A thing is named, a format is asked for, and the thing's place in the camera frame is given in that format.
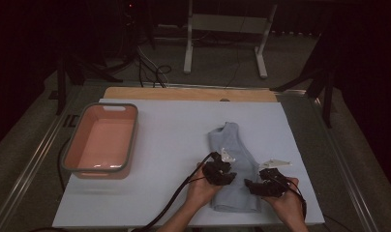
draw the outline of dark background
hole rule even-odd
[[[126,44],[120,46],[129,33],[123,32],[120,19],[122,1],[86,3],[0,0],[0,140],[43,92],[43,81],[56,70],[58,48],[63,44],[95,63],[128,49]],[[187,22],[187,1],[148,3],[154,26]],[[249,15],[265,15],[261,9],[268,2],[256,3],[262,8],[249,9]],[[195,11],[214,13],[218,4],[199,0]],[[221,1],[220,11],[245,15],[236,1]],[[277,35],[293,32],[318,37],[322,32],[304,72],[322,66],[338,52],[335,87],[343,92],[391,182],[391,1],[283,3],[272,29]]]

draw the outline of person's left hand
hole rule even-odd
[[[210,202],[213,196],[222,188],[222,186],[215,186],[208,183],[202,173],[202,167],[204,165],[205,164],[203,164],[193,176],[185,202],[185,205],[196,211]]]

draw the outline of person's right hand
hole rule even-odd
[[[293,190],[297,190],[298,179],[288,178],[295,185],[290,185]],[[288,190],[281,197],[262,197],[263,200],[268,202],[278,218],[291,230],[296,232],[307,232],[308,228],[305,224],[304,216],[302,213],[301,201],[297,195]]]

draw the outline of white metal stand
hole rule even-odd
[[[268,17],[244,17],[244,16],[227,16],[227,15],[212,15],[212,14],[193,14],[193,0],[189,0],[189,17],[187,29],[187,47],[184,60],[184,73],[192,72],[193,62],[193,30],[208,30],[208,31],[226,31],[240,33],[256,33],[262,34],[262,41],[255,48],[256,63],[258,65],[259,76],[266,78],[268,76],[265,69],[262,52],[268,39],[271,30],[272,21],[274,19],[277,5],[271,7]]]

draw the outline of folded gray garment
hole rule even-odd
[[[260,212],[259,198],[250,194],[244,184],[244,179],[257,182],[258,163],[245,148],[238,136],[238,125],[226,123],[223,128],[212,130],[208,133],[211,152],[221,153],[224,148],[226,152],[235,158],[231,163],[230,172],[237,175],[232,183],[224,186],[212,199],[211,206],[215,211],[256,213]]]

